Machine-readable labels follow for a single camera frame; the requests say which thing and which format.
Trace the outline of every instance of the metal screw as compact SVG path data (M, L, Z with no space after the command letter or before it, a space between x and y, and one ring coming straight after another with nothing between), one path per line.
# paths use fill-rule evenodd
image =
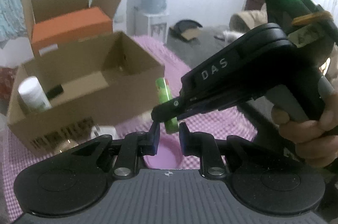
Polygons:
M222 175L225 173L225 170L220 167L211 167L209 168L208 173L210 173L211 175Z
M127 176L131 173L131 170L128 168L117 168L114 173L118 176Z

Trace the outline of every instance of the finger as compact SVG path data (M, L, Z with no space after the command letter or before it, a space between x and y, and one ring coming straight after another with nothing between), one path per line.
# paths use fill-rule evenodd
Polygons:
M305 160L312 167L322 168L331 164L337 158L337 153L332 153L327 157L314 158Z
M279 127L279 134L294 142L304 143L320 137L324 133L318 127L318 121L309 120L303 123L289 121Z
M290 121L289 114L276 106L273 106L271 110L271 118L277 125L286 124Z
M337 151L338 136L326 136L310 142L296 144L296 153L305 159L327 157Z
M325 109L319 120L319 127L324 131L332 130L338 125L338 94L325 99Z

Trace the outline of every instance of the gray trigger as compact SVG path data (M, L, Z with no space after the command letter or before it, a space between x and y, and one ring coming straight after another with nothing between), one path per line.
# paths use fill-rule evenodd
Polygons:
M325 76L322 76L318 81L318 93L323 100L335 93L335 89Z
M268 90L265 97L274 105L286 111L293 121L304 122L309 120L303 108L285 85L278 85Z

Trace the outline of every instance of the open cardboard box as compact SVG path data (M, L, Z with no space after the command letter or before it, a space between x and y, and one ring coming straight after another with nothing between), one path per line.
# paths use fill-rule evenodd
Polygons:
M25 113L18 86L28 76L44 92L62 85L52 108ZM34 154L46 154L62 141L88 137L94 124L116 125L152 109L163 76L164 67L122 32L70 42L19 67L8 126Z
M43 48L113 31L121 0L21 0L35 56Z

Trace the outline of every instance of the crosshair marking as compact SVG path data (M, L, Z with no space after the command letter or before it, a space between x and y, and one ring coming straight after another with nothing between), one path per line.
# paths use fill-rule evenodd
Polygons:
M165 172L164 173L166 176L171 176L171 175L173 175L174 173L173 172L170 172L170 171L167 171L167 172Z

